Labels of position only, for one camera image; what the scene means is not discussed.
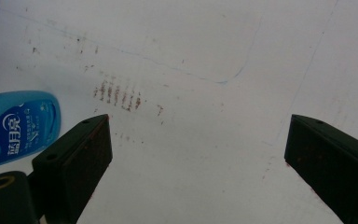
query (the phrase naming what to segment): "screw hole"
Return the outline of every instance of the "screw hole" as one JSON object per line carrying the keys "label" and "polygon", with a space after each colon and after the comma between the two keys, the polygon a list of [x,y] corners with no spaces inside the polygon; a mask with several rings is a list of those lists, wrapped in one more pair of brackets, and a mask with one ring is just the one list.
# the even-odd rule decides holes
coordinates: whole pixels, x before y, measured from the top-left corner
{"label": "screw hole", "polygon": [[0,177],[0,189],[3,189],[14,182],[15,178],[13,175],[6,175]]}
{"label": "screw hole", "polygon": [[53,161],[57,159],[57,154],[50,154],[46,157],[46,159],[48,159],[48,161]]}

